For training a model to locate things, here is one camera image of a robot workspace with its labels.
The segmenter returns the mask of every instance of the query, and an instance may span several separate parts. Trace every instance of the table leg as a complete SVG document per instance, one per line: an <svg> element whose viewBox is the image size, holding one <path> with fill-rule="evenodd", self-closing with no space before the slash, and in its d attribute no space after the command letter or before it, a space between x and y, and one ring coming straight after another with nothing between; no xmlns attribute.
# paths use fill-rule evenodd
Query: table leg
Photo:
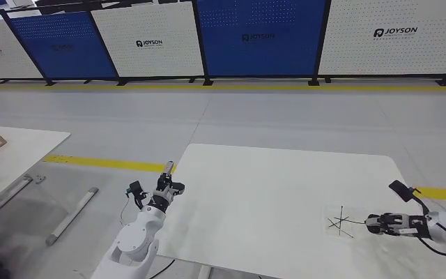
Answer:
<svg viewBox="0 0 446 279"><path fill-rule="evenodd" d="M198 274L198 279L209 279L211 272L212 272L212 267L201 266L200 273Z"/></svg>
<svg viewBox="0 0 446 279"><path fill-rule="evenodd" d="M90 201L90 199L99 191L97 188L90 189L85 196L80 200L80 202L77 204L76 209L69 213L68 216L65 217L65 219L62 220L62 222L57 226L57 228L48 236L45 243L48 246L51 246L56 242L56 240L60 237L60 235L65 231L65 229L68 227L68 225L76 218L77 214L86 206L86 204Z"/></svg>
<svg viewBox="0 0 446 279"><path fill-rule="evenodd" d="M65 201L61 198L55 198L53 195L51 195L51 192L45 190L41 183L46 179L45 176L37 175L35 177L32 177L28 175L29 177L34 180L36 183L37 188L41 191L42 194L52 199L54 202L56 202L59 206L61 206L63 209L65 209L68 213L68 215L65 217L65 219L62 220L62 222L57 226L57 228L48 236L47 240L45 240L45 243L48 246L51 246L54 244L54 242L57 241L57 239L60 237L60 235L65 231L65 229L68 227L68 225L76 218L77 214L81 212L81 210L86 206L86 204L90 201L90 199L96 194L99 189L97 188L91 188L85 196L76 204L76 207L74 209L71 209L68 205L69 202Z"/></svg>
<svg viewBox="0 0 446 279"><path fill-rule="evenodd" d="M25 176L19 182L17 182L12 188L4 194L4 198L0 200L0 208L9 202L18 192L21 191L26 185L28 185L33 179L31 177Z"/></svg>

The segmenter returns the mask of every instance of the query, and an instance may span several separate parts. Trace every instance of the robotic arm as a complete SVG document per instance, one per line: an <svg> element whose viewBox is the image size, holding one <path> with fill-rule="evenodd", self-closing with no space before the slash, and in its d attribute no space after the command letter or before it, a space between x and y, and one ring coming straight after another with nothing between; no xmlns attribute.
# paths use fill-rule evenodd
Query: robotic arm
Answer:
<svg viewBox="0 0 446 279"><path fill-rule="evenodd" d="M159 247L155 234L164 224L167 207L174 197L183 194L185 189L183 184L172 182L173 168L173 162L166 164L153 197L146 206L142 204L142 200L146 198L147 193L142 190L139 181L130 184L126 195L134 195L134 202L141 211L133 223L126 225L119 232L92 279L144 279L147 276ZM120 264L119 259L123 253L134 262L140 262L139 266Z"/></svg>
<svg viewBox="0 0 446 279"><path fill-rule="evenodd" d="M400 181L389 185L405 202L415 200L421 205L423 215L407 215L384 213L381 216L370 214L365 220L367 229L372 234L388 234L391 236L410 236L418 238L433 252L446 256L446 253L433 249L423 239L431 239L437 243L446 243L446 212L430 211L427 206L413 192L414 188L407 188Z"/></svg>

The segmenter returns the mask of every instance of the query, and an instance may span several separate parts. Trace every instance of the yellow floor line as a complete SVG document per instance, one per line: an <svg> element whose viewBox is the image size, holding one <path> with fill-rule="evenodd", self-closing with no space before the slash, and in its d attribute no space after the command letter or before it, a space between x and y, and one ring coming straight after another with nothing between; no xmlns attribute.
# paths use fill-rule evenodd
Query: yellow floor line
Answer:
<svg viewBox="0 0 446 279"><path fill-rule="evenodd" d="M423 193L423 195L415 191L414 193L416 197L423 198L424 196L429 199L446 199L446 189L431 187L417 187L417 189Z"/></svg>
<svg viewBox="0 0 446 279"><path fill-rule="evenodd" d="M70 164L70 165L82 165L88 167L131 169L143 172L162 172L165 166L165 164L157 164L157 163L130 162L121 160L108 160L99 158L85 158L85 157L61 156L61 155L50 155L45 157L43 161L51 163Z"/></svg>
<svg viewBox="0 0 446 279"><path fill-rule="evenodd" d="M99 158L85 158L74 156L50 155L47 156L44 162L61 163L70 165L82 165L87 167L108 167L112 169L131 169L143 172L162 172L165 164L145 163L145 162L131 162L121 160L108 160ZM425 197L430 199L444 199L446 200L446 189L431 188L431 187L417 187ZM419 193L415 192L415 196L423 198Z"/></svg>
<svg viewBox="0 0 446 279"><path fill-rule="evenodd" d="M39 91L57 91L57 90L303 90L303 91L446 91L446 86L304 86L304 85L133 85L114 86L114 85L63 85L44 86L43 84L20 85L20 84L2 84L0 91L32 89Z"/></svg>

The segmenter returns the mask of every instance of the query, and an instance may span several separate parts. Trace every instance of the floor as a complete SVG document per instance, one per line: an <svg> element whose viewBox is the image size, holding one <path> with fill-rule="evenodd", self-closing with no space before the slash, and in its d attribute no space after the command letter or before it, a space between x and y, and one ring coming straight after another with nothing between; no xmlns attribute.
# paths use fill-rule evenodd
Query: floor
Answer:
<svg viewBox="0 0 446 279"><path fill-rule="evenodd" d="M386 155L408 185L446 188L446 94L430 90L438 87L432 81L347 80L321 86L339 86L335 90L286 90L279 87L296 83L249 80L215 83L232 86L228 89L147 89L131 84L95 89L96 84L2 84L0 126L71 132L54 152L58 155L154 163L178 162L190 143ZM45 238L65 212L39 188L26 187L2 208L0 259L14 278L89 278L121 228L128 184L140 180L145 190L152 190L158 177L56 163L41 163L32 173L47 176L43 187L56 199L75 203L90 187L100 192L50 248ZM130 203L123 222L134 220L136 212ZM150 275L169 262L157 258ZM197 278L199 267L176 262L158 278ZM215 270L212 278L258 276Z"/></svg>

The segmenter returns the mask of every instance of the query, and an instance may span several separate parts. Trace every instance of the white tabletop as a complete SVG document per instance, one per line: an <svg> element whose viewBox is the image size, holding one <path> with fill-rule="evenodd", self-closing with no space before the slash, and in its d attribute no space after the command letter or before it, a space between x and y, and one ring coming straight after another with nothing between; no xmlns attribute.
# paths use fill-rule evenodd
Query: white tabletop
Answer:
<svg viewBox="0 0 446 279"><path fill-rule="evenodd" d="M417 239L375 236L368 214L421 214L388 185L391 158L191 144L174 181L185 192L167 209L159 255L276 278L440 278L444 257Z"/></svg>
<svg viewBox="0 0 446 279"><path fill-rule="evenodd" d="M70 133L0 127L0 193L65 141Z"/></svg>

